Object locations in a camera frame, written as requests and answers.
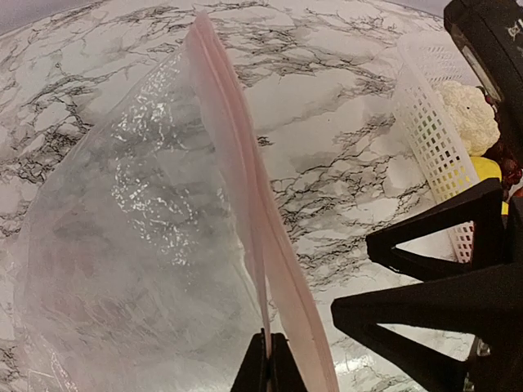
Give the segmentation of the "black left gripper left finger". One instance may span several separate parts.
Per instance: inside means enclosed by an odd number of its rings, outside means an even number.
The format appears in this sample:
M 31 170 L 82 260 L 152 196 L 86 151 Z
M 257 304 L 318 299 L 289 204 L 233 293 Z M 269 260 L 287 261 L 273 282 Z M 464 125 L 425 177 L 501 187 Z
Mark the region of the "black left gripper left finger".
M 267 392 L 268 357 L 264 332 L 254 334 L 230 389 L 231 392 Z

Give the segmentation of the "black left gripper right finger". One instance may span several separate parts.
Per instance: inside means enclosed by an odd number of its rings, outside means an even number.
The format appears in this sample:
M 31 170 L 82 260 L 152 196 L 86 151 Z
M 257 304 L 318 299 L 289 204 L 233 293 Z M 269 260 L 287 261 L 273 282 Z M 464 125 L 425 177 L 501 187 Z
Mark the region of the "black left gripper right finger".
M 272 392 L 307 392 L 288 340 L 283 333 L 271 335 L 268 359 L 268 390 Z

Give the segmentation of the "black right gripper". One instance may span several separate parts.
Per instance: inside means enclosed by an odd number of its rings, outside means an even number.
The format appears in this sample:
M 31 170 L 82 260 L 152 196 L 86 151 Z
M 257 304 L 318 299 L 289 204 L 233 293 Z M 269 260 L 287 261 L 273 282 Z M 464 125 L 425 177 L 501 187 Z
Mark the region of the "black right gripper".
M 522 5 L 516 1 L 451 1 L 444 26 L 456 47 L 522 139 Z

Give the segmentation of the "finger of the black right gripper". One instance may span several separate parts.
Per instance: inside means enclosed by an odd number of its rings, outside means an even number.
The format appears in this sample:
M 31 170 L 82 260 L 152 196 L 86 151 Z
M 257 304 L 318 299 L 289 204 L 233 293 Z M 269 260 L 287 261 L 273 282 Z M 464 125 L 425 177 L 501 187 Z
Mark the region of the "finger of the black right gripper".
M 522 389 L 522 265 L 337 298 L 334 326 L 395 364 L 428 391 Z M 402 324 L 477 336 L 486 355 L 459 361 L 386 326 Z
M 496 178 L 365 238 L 369 259 L 426 282 L 497 265 L 502 259 L 503 190 Z

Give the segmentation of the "clear zip top bag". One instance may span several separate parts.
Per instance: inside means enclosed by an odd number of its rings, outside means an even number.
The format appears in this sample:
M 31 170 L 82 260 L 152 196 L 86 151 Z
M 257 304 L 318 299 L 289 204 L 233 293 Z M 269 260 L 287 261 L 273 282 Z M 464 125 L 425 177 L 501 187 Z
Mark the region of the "clear zip top bag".
M 335 391 L 324 327 L 239 80 L 200 13 L 38 191 L 9 251 L 31 391 L 229 391 L 283 333 Z

